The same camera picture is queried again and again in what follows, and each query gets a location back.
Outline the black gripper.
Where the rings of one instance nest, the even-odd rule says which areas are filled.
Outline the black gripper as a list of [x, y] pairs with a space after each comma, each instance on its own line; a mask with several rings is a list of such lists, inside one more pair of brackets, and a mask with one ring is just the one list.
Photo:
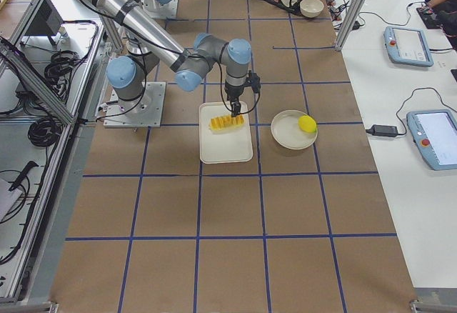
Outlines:
[[239, 101], [239, 97], [243, 94], [244, 87], [224, 84], [224, 91], [226, 92], [227, 100], [230, 104], [230, 110], [232, 112], [231, 116], [238, 116], [239, 112], [241, 111], [241, 103]]

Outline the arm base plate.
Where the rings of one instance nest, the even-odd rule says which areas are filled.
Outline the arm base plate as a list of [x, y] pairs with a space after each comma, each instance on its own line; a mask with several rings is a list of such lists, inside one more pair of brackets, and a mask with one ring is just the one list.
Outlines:
[[148, 81], [145, 87], [142, 98], [130, 102], [120, 100], [112, 89], [110, 100], [116, 103], [107, 106], [108, 117], [104, 119], [103, 125], [106, 128], [160, 127], [166, 83]]
[[176, 19], [179, 0], [171, 0], [167, 4], [160, 4], [157, 0], [141, 0], [144, 11], [152, 19]]

